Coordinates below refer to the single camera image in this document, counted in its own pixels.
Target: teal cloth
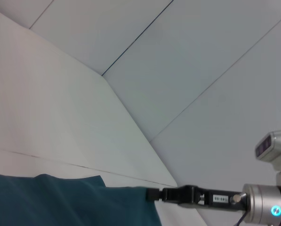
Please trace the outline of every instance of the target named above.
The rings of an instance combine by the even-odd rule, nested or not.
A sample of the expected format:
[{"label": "teal cloth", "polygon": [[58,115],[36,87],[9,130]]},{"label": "teal cloth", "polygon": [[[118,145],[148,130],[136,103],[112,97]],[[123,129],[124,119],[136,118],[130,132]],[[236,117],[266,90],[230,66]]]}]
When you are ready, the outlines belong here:
[{"label": "teal cloth", "polygon": [[0,226],[161,226],[144,187],[105,187],[100,176],[0,175]]}]

